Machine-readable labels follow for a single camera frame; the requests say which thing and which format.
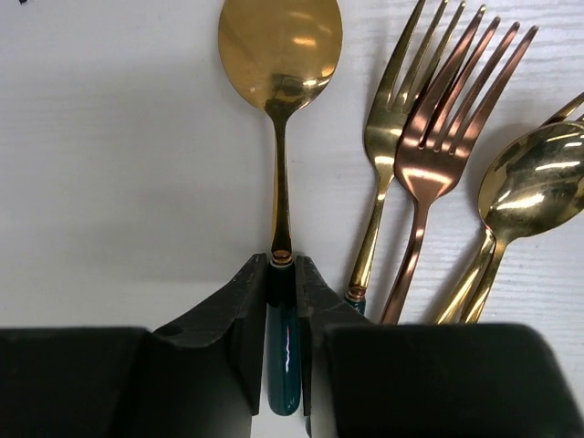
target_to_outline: wood grain surface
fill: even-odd
[[[288,166],[295,250],[312,256],[341,293],[373,194],[363,122],[414,2],[339,3],[339,69],[290,121]],[[414,44],[435,4],[426,7]],[[516,20],[520,35],[532,25],[540,30],[460,185],[431,211],[404,321],[422,320],[476,249],[475,198],[489,162],[584,86],[582,0],[488,6],[485,21],[502,17],[499,36]],[[478,7],[469,2],[464,23]],[[221,0],[0,2],[0,325],[153,329],[268,250],[272,131],[224,76],[220,9]],[[395,182],[371,281],[372,318],[401,261],[411,213]],[[579,216],[514,242],[483,317],[541,332],[580,402],[582,225]],[[303,436],[300,414],[279,418],[266,399],[262,406],[255,438]]]

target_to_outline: cutlery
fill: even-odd
[[[300,402],[295,267],[290,237],[285,130],[290,116],[328,85],[342,24],[336,0],[225,0],[219,54],[237,92],[274,123],[276,166],[271,261],[267,273],[268,399],[293,413]]]
[[[513,143],[487,171],[478,204],[495,248],[463,310],[464,323],[480,318],[511,242],[545,233],[584,209],[584,126],[553,123]]]
[[[440,3],[399,91],[395,94],[395,98],[391,99],[398,74],[402,68],[403,60],[412,40],[413,31],[422,13],[424,3],[425,0],[418,1],[406,27],[401,33],[400,39],[383,73],[381,83],[371,106],[369,118],[365,125],[363,143],[367,156],[376,173],[377,193],[375,195],[370,222],[349,280],[348,290],[345,293],[345,301],[361,314],[365,312],[365,293],[369,285],[373,254],[380,230],[381,213],[385,203],[385,196],[393,180],[393,160],[398,143],[400,142],[403,127],[414,108],[415,102],[423,94],[428,82],[432,79],[446,44],[465,7],[465,2],[459,5],[450,25],[433,52],[430,63],[424,71],[424,76],[414,86],[420,65],[424,60],[434,31],[440,22],[448,0],[443,0]]]
[[[562,109],[557,111],[549,119],[547,119],[542,127],[554,122],[560,122],[565,120],[572,112],[576,110],[580,105],[584,103],[584,93],[574,98],[571,102],[566,104]],[[457,322],[460,314],[460,310],[464,305],[464,302],[468,299],[471,291],[476,290],[477,284],[481,281],[481,274],[484,271],[485,266],[490,262],[493,255],[493,248],[495,246],[495,238],[488,227],[483,228],[483,243],[479,249],[473,262],[467,268],[466,273],[460,279],[458,284],[451,291],[446,300],[439,306],[436,316],[434,318],[434,323],[443,324],[450,322]]]
[[[412,196],[414,213],[410,241],[383,310],[381,322],[385,324],[397,324],[400,318],[420,257],[430,207],[460,181],[476,139],[537,32],[536,27],[531,27],[527,31],[470,120],[466,121],[476,98],[516,36],[519,24],[514,23],[486,62],[453,119],[446,123],[454,103],[499,25],[500,19],[497,17],[486,29],[453,83],[453,78],[464,61],[484,12],[485,7],[482,6],[420,100],[417,110],[404,128],[403,138],[395,156],[395,173],[401,185]]]

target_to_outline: fork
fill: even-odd
[[[564,121],[582,104],[584,104],[584,92],[580,93],[576,98],[550,116],[542,123],[541,127],[550,123]],[[584,114],[576,119],[576,122],[582,121],[584,121]],[[488,228],[485,228],[484,241],[479,252],[471,262],[463,277],[456,284],[444,302],[437,308],[436,314],[433,318],[435,324],[460,322],[458,314],[468,302],[471,292],[476,289],[481,282],[484,267],[491,262],[494,249],[495,237]]]
[[[395,98],[392,99],[393,89],[395,88],[398,74],[402,68],[403,60],[408,50],[408,46],[410,45],[410,41],[412,40],[413,31],[418,19],[420,18],[420,14],[422,13],[424,3],[425,0],[418,1],[406,27],[401,33],[400,39],[393,50],[390,61],[383,73],[381,83],[371,106],[369,118],[365,125],[363,143],[369,160],[376,172],[377,193],[375,195],[375,202],[371,212],[367,232],[363,238],[359,255],[357,256],[355,267],[353,268],[349,280],[349,288],[345,293],[345,300],[361,314],[365,311],[365,293],[370,280],[373,254],[381,223],[381,213],[383,211],[385,196],[390,183],[393,180],[393,162],[403,127],[405,126],[416,101],[427,89],[427,86],[438,67],[438,63],[440,62],[446,44],[450,39],[450,35],[453,33],[466,5],[465,1],[463,1],[458,6],[450,25],[447,27],[438,47],[434,51],[427,69],[425,69],[424,76],[418,82],[418,85],[414,86],[414,81],[418,76],[420,65],[424,60],[434,31],[440,22],[446,5],[448,4],[448,0],[442,0],[433,17],[433,21],[431,22],[430,27],[428,27],[422,43],[414,56],[412,64],[401,83],[399,91]]]
[[[537,32],[535,26],[527,31],[470,120],[466,121],[486,81],[517,34],[519,24],[515,22],[486,62],[452,121],[446,123],[454,103],[461,95],[500,23],[499,17],[493,20],[462,71],[456,76],[484,12],[485,6],[482,5],[427,93],[420,100],[417,110],[404,128],[402,142],[395,156],[395,173],[414,200],[414,215],[410,242],[383,310],[381,322],[386,324],[397,324],[400,318],[420,257],[430,207],[437,199],[454,189],[460,181],[476,139]]]

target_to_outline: fork tine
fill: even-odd
[[[582,103],[584,103],[584,92],[580,93],[579,96],[576,96],[566,105],[564,105],[561,109],[556,112],[553,116],[543,122],[543,125],[548,125],[549,123],[555,123],[557,121],[564,121],[572,112],[576,110]]]
[[[485,33],[478,42],[472,55],[469,57],[468,61],[463,67],[462,72],[454,82],[454,85],[449,89],[449,92],[443,96],[443,101],[439,105],[439,110],[437,111],[437,116],[431,124],[431,129],[426,138],[426,146],[435,149],[435,145],[440,148],[440,145],[444,143],[444,137],[446,135],[445,130],[443,130],[444,124],[448,119],[448,115],[453,108],[454,103],[463,91],[464,85],[471,76],[471,73],[476,67],[476,63],[481,58],[485,52],[487,46],[491,42],[495,31],[497,30],[499,23],[501,23],[501,18],[498,16],[491,22],[489,27],[486,29]]]
[[[373,101],[373,109],[377,109],[379,106],[387,107],[391,100],[391,93],[395,87],[395,82],[397,81],[398,75],[400,74],[400,69],[402,68],[403,59],[408,51],[408,46],[410,41],[412,41],[413,31],[418,24],[418,19],[422,13],[425,0],[418,0],[416,7],[413,8],[412,15],[408,19],[408,23],[401,32],[398,44],[393,49],[391,53],[390,61],[383,72],[383,77],[377,92],[375,93],[375,99]]]
[[[450,126],[448,127],[448,134],[446,135],[447,138],[455,139],[455,135],[460,130],[461,125],[464,123],[464,119],[468,115],[468,111],[473,106],[473,103],[475,103],[477,96],[479,95],[479,93],[481,92],[483,87],[485,86],[486,81],[491,76],[491,73],[493,73],[493,70],[495,70],[497,63],[501,60],[501,57],[503,57],[506,50],[509,48],[509,46],[513,42],[513,39],[517,35],[518,30],[519,30],[519,23],[515,22],[511,26],[511,28],[507,31],[506,35],[503,37],[503,39],[499,43],[499,46],[495,49],[495,52],[493,52],[493,55],[486,62],[485,67],[483,68],[483,70],[479,74],[478,78],[474,82],[470,91],[468,92],[468,94],[464,98],[464,101],[461,104],[460,108],[456,112],[456,115],[454,116],[452,122],[450,123]],[[476,55],[476,58],[471,59],[472,61],[474,61],[472,63],[472,65],[470,65],[471,60],[469,60],[469,63],[468,63],[469,64],[468,67],[471,70],[475,67],[476,62],[483,54],[483,51],[485,50],[485,48],[486,48],[486,46],[482,47],[482,51],[480,51],[480,53],[477,53],[478,52],[477,50],[475,51],[475,53],[473,53],[473,55]],[[466,80],[470,76],[470,73],[471,73],[471,71],[468,71],[464,82],[466,82]],[[453,153],[454,148],[451,145],[455,145],[455,144],[456,143],[454,141],[452,143],[448,143],[445,141],[444,144],[442,145],[442,147],[443,147],[443,149],[449,150],[450,153]]]
[[[434,34],[434,31],[436,30],[436,27],[438,26],[438,23],[440,23],[440,19],[442,18],[446,5],[448,5],[448,0],[442,0],[440,5],[438,6],[438,10],[436,11],[434,18],[432,19],[432,22],[428,27],[426,34],[423,36],[422,43],[420,44],[418,51],[413,57],[412,64],[410,65],[408,72],[403,78],[403,82],[401,83],[400,91],[398,91],[394,105],[400,105],[401,107],[405,107],[408,101],[408,97],[412,92],[413,81],[415,80],[416,75],[418,74],[418,70],[420,69],[420,65],[422,64],[423,57],[426,54],[426,51],[428,50],[428,46],[430,45],[430,41],[432,40],[432,36]]]
[[[423,134],[432,118],[432,114],[436,109],[437,103],[442,98],[442,95],[448,87],[452,84],[452,80],[455,77],[458,69],[464,62],[464,57],[475,38],[476,31],[481,24],[483,15],[485,14],[486,6],[482,5],[476,15],[474,15],[470,24],[463,33],[454,50],[438,72],[438,75],[428,88],[428,91],[424,94],[423,99],[420,101],[417,110],[412,116],[411,122],[406,126],[406,130],[412,130],[411,137],[415,132],[417,136],[420,133],[420,141],[422,141]]]
[[[430,82],[432,80],[432,77],[434,76],[436,69],[438,68],[438,63],[440,63],[440,59],[442,58],[444,50],[446,49],[446,45],[448,44],[448,41],[450,41],[450,37],[452,36],[453,31],[456,28],[456,25],[458,24],[458,21],[460,20],[460,17],[463,14],[465,8],[466,2],[465,0],[463,0],[462,2],[460,2],[458,9],[456,9],[456,12],[453,15],[453,19],[450,21],[450,24],[448,25],[446,32],[444,32],[444,35],[440,40],[440,43],[438,44],[438,47],[434,51],[432,59],[430,60],[430,64],[428,64],[428,68],[426,69],[417,89],[414,92],[411,92],[410,96],[408,96],[408,102],[406,103],[406,111],[412,110],[414,103],[430,86]]]
[[[468,122],[466,129],[460,130],[456,134],[456,138],[454,139],[453,144],[459,144],[461,148],[464,148],[465,154],[470,153],[470,150],[475,145],[478,135],[481,133],[481,130],[483,130],[483,127],[491,115],[495,104],[499,100],[499,97],[505,89],[507,82],[509,79],[511,79],[511,76],[519,65],[521,58],[526,54],[527,49],[533,41],[533,38],[536,36],[537,31],[537,26],[533,26],[527,31],[526,35],[518,44],[513,55],[511,55],[499,75],[496,77],[491,88],[486,92],[483,100]]]

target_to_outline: dark teal handle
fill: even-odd
[[[351,299],[347,295],[345,295],[344,298],[347,304],[349,304],[352,308],[357,310],[361,315],[365,315],[365,299],[363,299],[362,301],[355,301],[354,299]]]
[[[302,389],[294,264],[267,271],[267,376],[272,411],[294,413]]]

